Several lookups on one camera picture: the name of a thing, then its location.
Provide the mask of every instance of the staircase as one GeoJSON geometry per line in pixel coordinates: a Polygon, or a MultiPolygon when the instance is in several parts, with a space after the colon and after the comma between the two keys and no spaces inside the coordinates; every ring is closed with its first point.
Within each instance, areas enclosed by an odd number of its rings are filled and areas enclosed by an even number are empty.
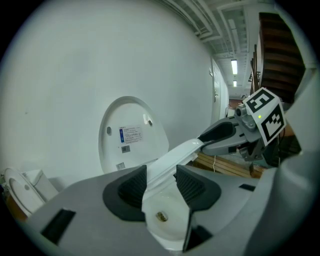
{"type": "Polygon", "coordinates": [[[305,72],[300,51],[290,29],[278,14],[261,12],[259,20],[263,61],[259,87],[267,88],[283,102],[293,103],[305,72]]]}

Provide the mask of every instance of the ceiling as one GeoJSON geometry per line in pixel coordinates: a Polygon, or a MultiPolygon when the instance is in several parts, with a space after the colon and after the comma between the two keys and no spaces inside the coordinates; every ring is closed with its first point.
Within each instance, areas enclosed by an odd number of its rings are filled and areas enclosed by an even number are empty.
{"type": "Polygon", "coordinates": [[[250,60],[258,43],[259,12],[274,13],[274,0],[156,0],[180,15],[211,51],[230,98],[249,96],[250,60]],[[231,60],[238,74],[233,75],[231,60]]]}

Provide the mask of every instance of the ceiling light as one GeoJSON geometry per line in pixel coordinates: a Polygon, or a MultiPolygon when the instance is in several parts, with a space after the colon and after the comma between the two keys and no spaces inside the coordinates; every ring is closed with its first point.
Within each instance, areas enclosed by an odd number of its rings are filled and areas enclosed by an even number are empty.
{"type": "Polygon", "coordinates": [[[238,62],[236,59],[231,60],[232,72],[234,75],[238,74],[238,62]]]}

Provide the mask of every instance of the white door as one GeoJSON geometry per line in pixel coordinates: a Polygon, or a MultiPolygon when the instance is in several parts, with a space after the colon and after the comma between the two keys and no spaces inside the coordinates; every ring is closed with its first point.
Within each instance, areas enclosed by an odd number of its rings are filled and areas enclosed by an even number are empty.
{"type": "Polygon", "coordinates": [[[212,74],[213,74],[213,85],[212,85],[212,97],[213,97],[213,103],[212,103],[212,117],[211,117],[211,124],[214,124],[220,119],[220,108],[221,108],[221,73],[214,62],[214,60],[211,61],[212,63],[212,74]]]}

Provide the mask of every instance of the toilet lid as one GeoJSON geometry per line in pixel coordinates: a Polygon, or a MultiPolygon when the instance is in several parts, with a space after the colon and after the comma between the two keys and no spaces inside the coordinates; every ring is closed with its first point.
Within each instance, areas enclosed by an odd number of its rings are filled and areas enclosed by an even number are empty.
{"type": "Polygon", "coordinates": [[[4,179],[14,201],[27,216],[30,216],[45,203],[35,188],[18,170],[7,168],[4,179]]]}
{"type": "Polygon", "coordinates": [[[107,108],[99,131],[99,156],[104,173],[146,164],[168,152],[161,122],[141,99],[124,96],[107,108]]]}

